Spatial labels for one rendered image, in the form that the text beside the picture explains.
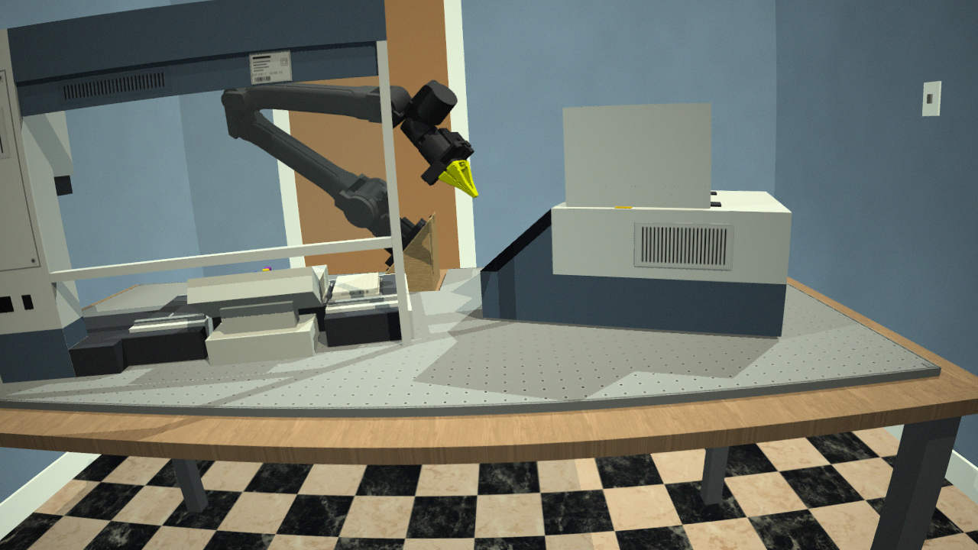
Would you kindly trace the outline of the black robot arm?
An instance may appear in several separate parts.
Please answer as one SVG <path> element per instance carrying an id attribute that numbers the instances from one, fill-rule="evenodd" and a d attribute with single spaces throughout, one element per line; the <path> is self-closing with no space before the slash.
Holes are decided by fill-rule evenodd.
<path id="1" fill-rule="evenodd" d="M 409 138 L 413 143 L 413 146 L 416 146 L 418 141 L 424 141 L 425 137 L 423 136 L 436 128 L 436 125 L 440 125 L 455 107 L 455 104 L 458 103 L 455 93 L 447 86 L 437 83 L 436 80 L 431 80 L 423 85 L 413 98 L 403 87 L 389 86 L 393 128 L 404 121 L 400 129 L 406 138 Z M 447 128 L 438 128 L 438 130 L 451 145 L 457 140 L 465 141 L 458 132 L 450 132 Z M 421 218 L 415 225 L 406 217 L 400 217 L 403 251 L 425 223 L 425 219 Z"/>

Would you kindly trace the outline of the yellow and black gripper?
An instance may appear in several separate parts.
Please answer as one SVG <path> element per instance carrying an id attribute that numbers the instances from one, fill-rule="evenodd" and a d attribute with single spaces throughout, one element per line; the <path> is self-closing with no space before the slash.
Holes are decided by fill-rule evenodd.
<path id="1" fill-rule="evenodd" d="M 454 141 L 451 145 L 443 134 L 434 128 L 426 133 L 424 141 L 418 141 L 416 147 L 422 154 L 430 167 L 423 172 L 422 179 L 430 186 L 439 179 L 449 185 L 455 186 L 469 195 L 478 197 L 478 191 L 474 185 L 474 179 L 469 170 L 467 159 L 474 153 L 468 141 Z M 460 149 L 458 149 L 460 147 Z M 457 150 L 457 152 L 455 152 Z"/>

